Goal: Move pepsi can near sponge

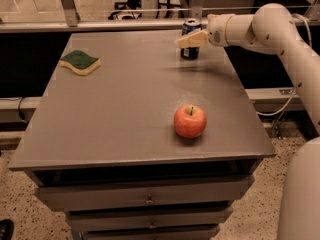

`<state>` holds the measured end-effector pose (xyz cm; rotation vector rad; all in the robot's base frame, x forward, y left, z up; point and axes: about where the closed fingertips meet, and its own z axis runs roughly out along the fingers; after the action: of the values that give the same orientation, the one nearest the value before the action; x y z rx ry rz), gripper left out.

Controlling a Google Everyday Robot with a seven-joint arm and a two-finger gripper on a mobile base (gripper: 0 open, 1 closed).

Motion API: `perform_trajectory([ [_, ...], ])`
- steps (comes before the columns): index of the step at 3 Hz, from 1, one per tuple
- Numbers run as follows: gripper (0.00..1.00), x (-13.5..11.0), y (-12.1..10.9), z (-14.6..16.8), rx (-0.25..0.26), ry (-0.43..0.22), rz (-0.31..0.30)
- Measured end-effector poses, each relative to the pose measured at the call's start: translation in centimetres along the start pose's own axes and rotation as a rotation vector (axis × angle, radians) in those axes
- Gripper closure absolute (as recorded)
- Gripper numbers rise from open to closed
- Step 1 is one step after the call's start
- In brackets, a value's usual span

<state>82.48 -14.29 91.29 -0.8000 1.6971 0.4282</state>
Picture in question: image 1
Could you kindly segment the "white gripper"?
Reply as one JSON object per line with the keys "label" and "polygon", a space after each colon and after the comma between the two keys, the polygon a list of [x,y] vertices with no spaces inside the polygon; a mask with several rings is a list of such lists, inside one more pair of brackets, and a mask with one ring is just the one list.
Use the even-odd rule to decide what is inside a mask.
{"label": "white gripper", "polygon": [[177,39],[176,46],[178,48],[195,48],[203,47],[210,42],[213,46],[228,47],[227,26],[232,17],[233,14],[208,14],[207,31],[191,31]]}

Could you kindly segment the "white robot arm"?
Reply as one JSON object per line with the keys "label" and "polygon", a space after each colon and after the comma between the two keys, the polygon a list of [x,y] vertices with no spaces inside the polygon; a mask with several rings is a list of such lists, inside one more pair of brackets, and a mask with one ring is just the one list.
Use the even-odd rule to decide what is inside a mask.
{"label": "white robot arm", "polygon": [[206,29],[177,40],[180,48],[208,43],[280,59],[318,136],[306,142],[288,165],[277,240],[320,240],[320,56],[302,39],[290,12],[275,3],[254,14],[210,14]]}

